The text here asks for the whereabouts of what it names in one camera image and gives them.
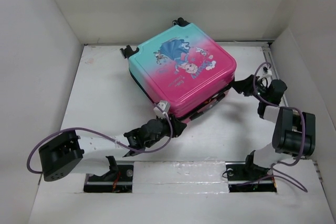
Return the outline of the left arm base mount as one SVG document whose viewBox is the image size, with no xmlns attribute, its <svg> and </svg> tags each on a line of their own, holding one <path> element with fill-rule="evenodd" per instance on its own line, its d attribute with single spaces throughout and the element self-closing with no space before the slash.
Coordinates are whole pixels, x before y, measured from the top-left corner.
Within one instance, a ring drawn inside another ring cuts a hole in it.
<svg viewBox="0 0 336 224">
<path fill-rule="evenodd" d="M 114 174 L 102 176 L 87 174 L 83 191 L 85 193 L 132 193 L 134 163 L 118 164 Z"/>
</svg>

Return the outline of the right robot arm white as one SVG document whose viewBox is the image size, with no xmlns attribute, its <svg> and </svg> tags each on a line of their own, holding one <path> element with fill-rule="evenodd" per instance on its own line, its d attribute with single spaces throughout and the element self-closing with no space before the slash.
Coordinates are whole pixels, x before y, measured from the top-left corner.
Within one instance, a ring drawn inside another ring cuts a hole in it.
<svg viewBox="0 0 336 224">
<path fill-rule="evenodd" d="M 316 116 L 280 105 L 287 85 L 282 80 L 272 80 L 267 86 L 262 78 L 250 75 L 232 81 L 231 87 L 239 94 L 258 99 L 257 113 L 263 120 L 275 124 L 271 143 L 247 155 L 243 173 L 254 179 L 266 175 L 273 164 L 294 157 L 309 157 L 316 148 Z"/>
</svg>

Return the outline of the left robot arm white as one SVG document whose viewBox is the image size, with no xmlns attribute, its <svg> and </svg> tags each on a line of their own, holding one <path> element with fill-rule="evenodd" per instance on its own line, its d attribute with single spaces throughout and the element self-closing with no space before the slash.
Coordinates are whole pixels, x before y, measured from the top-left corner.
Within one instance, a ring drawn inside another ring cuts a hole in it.
<svg viewBox="0 0 336 224">
<path fill-rule="evenodd" d="M 186 123 L 170 114 L 116 137 L 96 131 L 95 137 L 79 136 L 78 129 L 61 131 L 38 150 L 42 175 L 46 182 L 72 173 L 112 180 L 118 173 L 117 159 L 150 153 L 150 147 L 162 138 L 179 137 L 186 127 Z"/>
</svg>

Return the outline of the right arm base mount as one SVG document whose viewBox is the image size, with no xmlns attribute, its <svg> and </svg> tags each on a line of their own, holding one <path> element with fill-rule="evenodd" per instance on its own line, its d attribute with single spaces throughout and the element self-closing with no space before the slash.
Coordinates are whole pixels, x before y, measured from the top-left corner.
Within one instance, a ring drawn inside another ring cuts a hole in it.
<svg viewBox="0 0 336 224">
<path fill-rule="evenodd" d="M 267 177 L 267 170 L 248 170 L 244 162 L 229 162 L 225 164 L 226 170 L 222 177 L 227 179 L 230 193 L 276 193 L 275 181 Z"/>
</svg>

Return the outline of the pink teal kids suitcase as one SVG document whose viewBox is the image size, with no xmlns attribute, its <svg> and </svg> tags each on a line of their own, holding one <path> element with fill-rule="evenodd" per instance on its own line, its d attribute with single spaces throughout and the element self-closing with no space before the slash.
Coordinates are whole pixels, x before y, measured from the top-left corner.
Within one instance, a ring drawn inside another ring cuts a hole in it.
<svg viewBox="0 0 336 224">
<path fill-rule="evenodd" d="M 121 55 L 133 80 L 153 103 L 167 101 L 178 120 L 191 121 L 219 102 L 235 78 L 236 60 L 195 24 L 172 27 Z"/>
</svg>

